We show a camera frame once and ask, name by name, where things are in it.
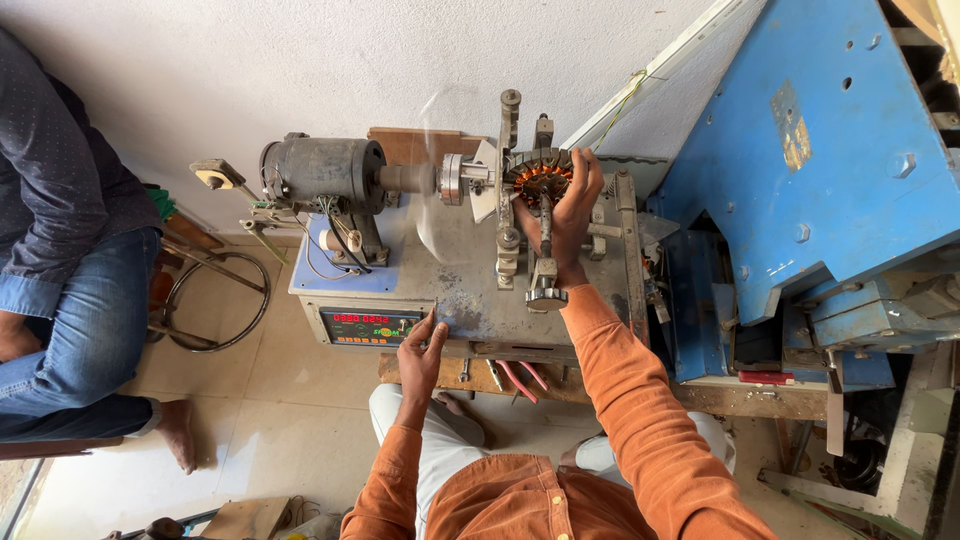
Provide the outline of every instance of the blue machine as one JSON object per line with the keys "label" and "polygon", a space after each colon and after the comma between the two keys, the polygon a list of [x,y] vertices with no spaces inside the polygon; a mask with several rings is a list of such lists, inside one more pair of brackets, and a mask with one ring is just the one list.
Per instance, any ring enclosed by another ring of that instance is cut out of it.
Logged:
{"label": "blue machine", "polygon": [[925,49],[876,0],[768,0],[647,200],[681,226],[677,380],[826,380],[832,348],[846,389],[890,386],[887,353],[960,338],[960,134],[938,122],[957,100],[928,91]]}

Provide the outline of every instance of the green wire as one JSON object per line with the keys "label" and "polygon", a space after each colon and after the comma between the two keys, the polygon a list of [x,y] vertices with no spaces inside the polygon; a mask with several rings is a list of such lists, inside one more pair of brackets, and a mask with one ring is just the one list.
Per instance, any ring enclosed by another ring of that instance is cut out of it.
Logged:
{"label": "green wire", "polygon": [[597,149],[600,148],[600,145],[603,144],[603,139],[607,138],[607,134],[610,132],[610,128],[613,127],[613,122],[616,122],[617,117],[620,116],[620,112],[623,110],[623,106],[626,105],[627,100],[634,95],[637,88],[640,88],[640,83],[642,83],[643,81],[646,81],[647,69],[644,67],[643,69],[637,71],[637,73],[634,73],[630,77],[631,79],[633,79],[633,77],[636,77],[637,75],[642,75],[642,77],[640,77],[640,80],[636,82],[636,85],[634,85],[634,89],[630,90],[630,93],[627,94],[627,97],[623,98],[623,101],[620,102],[620,108],[616,110],[616,114],[613,116],[613,120],[610,121],[610,125],[607,126],[607,130],[600,137],[600,140],[597,142],[597,145],[593,147],[594,152],[596,152]]}

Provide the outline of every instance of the red led digits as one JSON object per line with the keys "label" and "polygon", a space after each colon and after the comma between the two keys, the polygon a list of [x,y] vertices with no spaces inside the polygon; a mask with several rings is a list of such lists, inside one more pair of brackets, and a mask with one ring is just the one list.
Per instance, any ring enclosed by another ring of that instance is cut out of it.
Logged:
{"label": "red led digits", "polygon": [[365,323],[390,324],[389,316],[382,315],[353,315],[350,313],[333,313],[334,322],[338,323]]}

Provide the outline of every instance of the hand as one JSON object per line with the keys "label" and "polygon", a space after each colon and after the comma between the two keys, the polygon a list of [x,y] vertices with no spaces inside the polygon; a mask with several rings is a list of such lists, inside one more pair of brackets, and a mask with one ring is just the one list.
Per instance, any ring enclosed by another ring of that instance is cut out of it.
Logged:
{"label": "hand", "polygon": [[[553,209],[550,229],[553,244],[550,255],[557,260],[557,286],[564,290],[588,282],[584,266],[580,264],[580,246],[587,238],[593,205],[604,185],[600,161],[592,150],[587,148],[581,152],[574,148],[570,157],[573,160],[573,180]],[[540,220],[519,198],[514,199],[514,215],[529,238],[530,246],[539,254]]]}
{"label": "hand", "polygon": [[[426,406],[440,375],[440,353],[450,332],[447,323],[440,323],[436,329],[433,328],[435,312],[435,308],[431,309],[426,318],[414,325],[396,352],[403,402],[394,424],[417,431],[423,429]],[[433,339],[430,346],[424,349],[421,345],[430,337],[431,329]]]}
{"label": "hand", "polygon": [[26,318],[20,313],[0,310],[0,362],[9,362],[43,350],[40,340],[23,326]]}

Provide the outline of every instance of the control panel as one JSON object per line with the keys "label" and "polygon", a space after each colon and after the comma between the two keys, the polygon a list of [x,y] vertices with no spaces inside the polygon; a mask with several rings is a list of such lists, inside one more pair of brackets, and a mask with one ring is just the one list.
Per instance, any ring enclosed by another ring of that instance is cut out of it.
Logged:
{"label": "control panel", "polygon": [[317,312],[331,344],[360,347],[399,347],[423,318],[419,311],[321,307]]}

